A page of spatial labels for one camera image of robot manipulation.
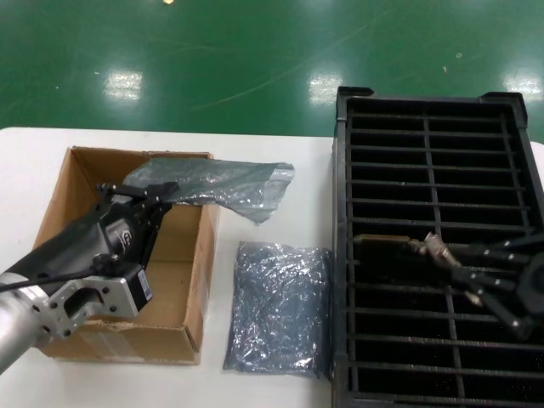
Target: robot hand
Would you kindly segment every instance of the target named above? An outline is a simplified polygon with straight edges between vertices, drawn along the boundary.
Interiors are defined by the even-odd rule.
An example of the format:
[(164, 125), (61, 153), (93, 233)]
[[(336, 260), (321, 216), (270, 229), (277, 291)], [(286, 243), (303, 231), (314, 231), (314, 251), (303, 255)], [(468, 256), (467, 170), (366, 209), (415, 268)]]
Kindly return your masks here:
[(138, 315), (152, 297), (145, 268), (164, 201), (178, 188), (101, 184), (91, 211), (0, 275), (0, 373), (92, 316)]

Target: green floor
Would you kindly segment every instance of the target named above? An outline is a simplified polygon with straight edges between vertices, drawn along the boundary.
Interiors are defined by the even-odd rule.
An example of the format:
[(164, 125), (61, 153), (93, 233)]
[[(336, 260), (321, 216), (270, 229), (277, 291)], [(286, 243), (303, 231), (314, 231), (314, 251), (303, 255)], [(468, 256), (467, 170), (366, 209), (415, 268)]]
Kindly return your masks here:
[(331, 136), (338, 85), (522, 92), (544, 141), (543, 0), (0, 1), (0, 128)]

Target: cardboard box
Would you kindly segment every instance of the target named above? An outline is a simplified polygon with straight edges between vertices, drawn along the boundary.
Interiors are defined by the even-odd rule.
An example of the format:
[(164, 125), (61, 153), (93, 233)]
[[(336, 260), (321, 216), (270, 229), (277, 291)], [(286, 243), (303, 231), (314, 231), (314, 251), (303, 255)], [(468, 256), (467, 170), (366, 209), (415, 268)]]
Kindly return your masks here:
[[(120, 184), (151, 157), (212, 158), (208, 153), (69, 149), (35, 247), (98, 201), (96, 184)], [(217, 206), (174, 206), (162, 222), (146, 270), (153, 299), (139, 316), (94, 318), (70, 339), (56, 340), (42, 351), (63, 360), (198, 364), (217, 222)]]

